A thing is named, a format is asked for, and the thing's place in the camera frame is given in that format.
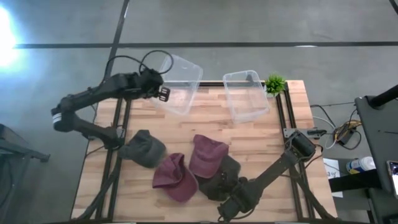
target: black floor stripe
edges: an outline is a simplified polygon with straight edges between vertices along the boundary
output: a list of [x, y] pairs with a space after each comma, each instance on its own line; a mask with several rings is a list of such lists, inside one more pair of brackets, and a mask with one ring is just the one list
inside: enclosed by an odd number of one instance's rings
[[[118, 28], [116, 28], [116, 33], [115, 33], [114, 39], [113, 39], [113, 46], [111, 48], [111, 52], [109, 53], [109, 59], [115, 57], [116, 52], [118, 51], [118, 44], [120, 41], [120, 36], [122, 35], [124, 20], [126, 18], [127, 9], [129, 7], [129, 2], [130, 2], [130, 0], [124, 0], [124, 2], [123, 2], [122, 11], [120, 13], [119, 22], [118, 22]], [[108, 71], [105, 71], [105, 78], [108, 78], [111, 76], [113, 63], [114, 63], [114, 60], [112, 60], [109, 63]]]
[[383, 47], [398, 46], [398, 41], [367, 42], [176, 42], [176, 43], [123, 43], [119, 44], [122, 28], [117, 30], [113, 44], [17, 44], [15, 49], [93, 49], [111, 48], [109, 57], [117, 49], [161, 49], [161, 48], [225, 48], [225, 47]]
[[197, 42], [119, 44], [119, 48], [217, 48], [217, 47], [381, 47], [398, 46], [398, 41], [375, 42]]
[[394, 8], [396, 14], [398, 15], [398, 5], [397, 5], [396, 1], [395, 0], [389, 0], [389, 1], [391, 3], [391, 6]]

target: cap brim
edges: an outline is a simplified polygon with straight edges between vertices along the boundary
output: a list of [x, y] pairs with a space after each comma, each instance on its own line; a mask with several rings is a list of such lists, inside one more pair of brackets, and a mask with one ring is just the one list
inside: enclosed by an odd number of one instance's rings
[[222, 160], [223, 158], [219, 158], [216, 161], [207, 162], [200, 159], [194, 151], [189, 162], [189, 169], [199, 177], [212, 178], [220, 167]]
[[184, 169], [185, 175], [177, 186], [164, 188], [166, 194], [178, 202], [187, 202], [198, 191], [195, 176], [185, 166]]

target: baseball cap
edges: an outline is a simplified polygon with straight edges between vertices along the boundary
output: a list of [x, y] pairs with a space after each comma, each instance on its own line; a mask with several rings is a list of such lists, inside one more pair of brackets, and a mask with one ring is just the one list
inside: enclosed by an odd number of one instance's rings
[[131, 159], [146, 168], [155, 168], [166, 152], [166, 146], [150, 135], [148, 130], [139, 130], [136, 135], [119, 149], [118, 156]]
[[192, 152], [189, 169], [199, 177], [213, 177], [223, 157], [228, 155], [229, 146], [201, 134], [195, 135], [193, 143], [195, 147]]
[[224, 184], [233, 185], [238, 181], [241, 165], [230, 156], [224, 156], [220, 168], [216, 174], [209, 179], [195, 176], [199, 183], [199, 190], [204, 193], [209, 200], [224, 202], [229, 197], [229, 188], [224, 188]]
[[152, 188], [162, 188], [170, 198], [187, 202], [198, 191], [198, 182], [184, 166], [184, 155], [173, 153], [159, 164]]

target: cable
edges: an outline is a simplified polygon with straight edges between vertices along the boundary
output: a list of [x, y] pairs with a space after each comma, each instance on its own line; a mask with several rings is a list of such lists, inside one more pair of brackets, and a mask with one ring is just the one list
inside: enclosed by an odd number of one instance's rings
[[97, 117], [97, 110], [95, 109], [94, 105], [90, 105], [94, 111], [94, 119]]
[[312, 117], [315, 118], [315, 119], [319, 119], [321, 121], [324, 121], [324, 122], [328, 123], [333, 128], [333, 130], [336, 129], [336, 126], [334, 124], [332, 124], [331, 122], [329, 122], [328, 120], [326, 120], [324, 118], [319, 118], [317, 116], [312, 116]]
[[12, 172], [11, 172], [11, 163], [10, 163], [10, 161], [9, 161], [9, 158], [6, 158], [5, 163], [8, 165], [8, 172], [9, 172], [9, 178], [10, 178], [10, 187], [9, 187], [9, 190], [8, 190], [6, 196], [3, 198], [3, 200], [2, 200], [1, 203], [0, 203], [0, 208], [2, 208], [3, 205], [6, 203], [6, 201], [7, 201], [7, 199], [8, 199], [8, 196], [9, 196], [10, 193], [11, 193], [12, 183], [13, 183], [13, 180], [12, 180]]
[[141, 60], [138, 60], [138, 59], [136, 59], [136, 58], [134, 58], [134, 57], [130, 57], [130, 56], [128, 56], [128, 55], [117, 55], [117, 56], [111, 57], [111, 58], [106, 62], [104, 77], [102, 78], [102, 80], [101, 80], [101, 82], [99, 83], [98, 87], [97, 87], [95, 90], [93, 90], [91, 93], [95, 93], [95, 92], [104, 84], [104, 82], [106, 81], [106, 74], [107, 74], [107, 71], [108, 71], [108, 69], [109, 69], [109, 65], [110, 65], [110, 63], [111, 63], [113, 60], [115, 60], [116, 58], [128, 58], [128, 59], [130, 59], [130, 60], [133, 60], [133, 61], [137, 62], [137, 63], [139, 64], [138, 71], [139, 71], [139, 74], [141, 74], [141, 73], [142, 73], [142, 70], [141, 70], [142, 67], [145, 67], [145, 69], [149, 69], [149, 67], [148, 67], [147, 65], [144, 64], [145, 58], [148, 57], [151, 53], [154, 53], [154, 52], [162, 52], [162, 53], [165, 53], [166, 55], [168, 55], [168, 56], [171, 58], [172, 63], [171, 63], [171, 65], [170, 65], [170, 67], [169, 67], [166, 71], [160, 72], [159, 75], [165, 74], [165, 73], [169, 72], [169, 71], [172, 69], [173, 65], [174, 65], [174, 59], [173, 59], [172, 55], [170, 55], [168, 52], [166, 52], [166, 51], [164, 51], [164, 50], [151, 50], [150, 52], [146, 53], [145, 56], [144, 56]]
[[172, 56], [170, 53], [168, 53], [168, 52], [166, 52], [166, 51], [164, 51], [164, 50], [151, 50], [150, 52], [146, 53], [146, 54], [144, 55], [144, 57], [141, 59], [141, 64], [139, 65], [139, 68], [138, 68], [138, 70], [139, 70], [140, 73], [141, 73], [141, 66], [142, 66], [142, 65], [145, 66], [145, 65], [144, 65], [144, 60], [145, 60], [150, 54], [155, 53], [155, 52], [165, 53], [167, 56], [170, 57], [170, 59], [171, 59], [171, 61], [172, 61], [171, 64], [170, 64], [170, 67], [169, 67], [168, 69], [166, 69], [166, 71], [159, 72], [159, 75], [163, 75], [163, 74], [169, 72], [169, 71], [172, 69], [172, 67], [173, 67], [173, 65], [174, 65], [174, 58], [173, 58], [173, 56]]
[[105, 147], [105, 146], [101, 146], [101, 147], [98, 147], [98, 148], [92, 150], [91, 152], [89, 152], [89, 153], [86, 154], [85, 158], [87, 158], [87, 156], [90, 155], [91, 153], [94, 153], [94, 152], [96, 152], [96, 151], [98, 151], [98, 150], [100, 150], [100, 149], [102, 149], [102, 148], [104, 148], [104, 147]]
[[[316, 119], [319, 119], [319, 120], [321, 120], [321, 121], [324, 121], [324, 122], [328, 123], [328, 124], [333, 128], [333, 130], [336, 129], [336, 127], [335, 127], [331, 122], [329, 122], [329, 121], [326, 120], [326, 119], [319, 118], [319, 117], [317, 117], [317, 116], [313, 116], [313, 118], [316, 118]], [[331, 146], [326, 146], [326, 145], [328, 144], [328, 140], [329, 140], [329, 137], [326, 139], [326, 142], [325, 142], [325, 148], [326, 148], [326, 149], [330, 149], [330, 148], [332, 148], [332, 147], [336, 144], [336, 141], [333, 141], [333, 144], [332, 144]]]
[[[239, 220], [239, 219], [246, 218], [246, 217], [248, 217], [249, 215], [251, 215], [251, 214], [254, 212], [254, 209], [255, 209], [255, 207], [252, 208], [252, 209], [250, 210], [250, 212], [244, 214], [243, 216], [232, 218], [232, 220]], [[222, 219], [222, 216], [218, 217], [217, 221], [220, 222], [220, 223], [226, 223], [225, 220], [222, 220], [222, 221], [221, 221], [221, 219]]]
[[319, 107], [319, 108], [321, 108], [321, 110], [325, 113], [326, 117], [328, 117], [330, 123], [332, 123], [333, 126], [336, 126], [336, 125], [334, 124], [334, 122], [331, 120], [331, 118], [329, 117], [328, 113], [325, 111], [325, 109], [323, 109], [322, 106], [320, 106], [320, 105], [311, 105], [310, 107], [311, 107], [311, 108], [314, 108], [314, 107]]
[[[355, 113], [356, 109], [351, 113], [351, 116], [349, 117], [349, 120], [347, 122], [345, 122], [344, 124], [342, 124], [340, 127], [337, 127], [334, 130], [334, 135], [333, 135], [333, 139], [338, 142], [338, 144], [347, 149], [347, 150], [354, 150], [356, 149], [359, 144], [361, 144], [362, 141], [362, 134], [356, 130], [357, 127], [359, 127], [360, 125], [362, 125], [362, 122], [357, 121], [357, 120], [353, 120], [353, 115]], [[348, 133], [350, 133], [351, 131], [358, 133], [359, 134], [359, 141], [357, 142], [357, 144], [354, 147], [347, 147], [344, 146], [342, 144], [342, 142], [340, 142], [341, 139], [343, 139]]]
[[320, 105], [320, 106], [338, 106], [338, 105], [347, 105], [347, 104], [354, 104], [355, 102], [344, 102], [344, 103], [332, 103], [329, 105]]
[[[323, 154], [322, 154], [322, 153], [323, 153], [323, 146], [321, 146], [321, 145], [319, 145], [319, 144], [316, 144], [316, 146], [321, 147], [321, 154], [320, 154], [319, 156], [313, 158], [310, 162], [308, 162], [307, 165], [305, 165], [304, 169], [308, 168], [308, 167], [311, 165], [311, 163], [312, 163], [313, 161], [319, 159], [319, 158], [323, 155]], [[281, 177], [288, 177], [288, 178], [299, 178], [299, 177], [301, 177], [303, 174], [304, 174], [304, 173], [301, 173], [301, 174], [298, 175], [298, 176], [290, 176], [290, 175], [282, 174], [282, 175], [280, 175], [280, 176], [281, 176]]]

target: maroon baseball cap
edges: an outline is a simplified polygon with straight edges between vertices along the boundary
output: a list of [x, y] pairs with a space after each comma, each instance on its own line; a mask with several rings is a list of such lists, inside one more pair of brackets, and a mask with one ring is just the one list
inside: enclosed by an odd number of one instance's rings
[[162, 188], [170, 198], [186, 202], [198, 191], [198, 182], [184, 166], [184, 155], [173, 153], [157, 167], [152, 188]]
[[195, 147], [189, 169], [199, 177], [212, 178], [220, 167], [224, 156], [228, 155], [229, 146], [201, 134], [195, 135], [193, 143]]

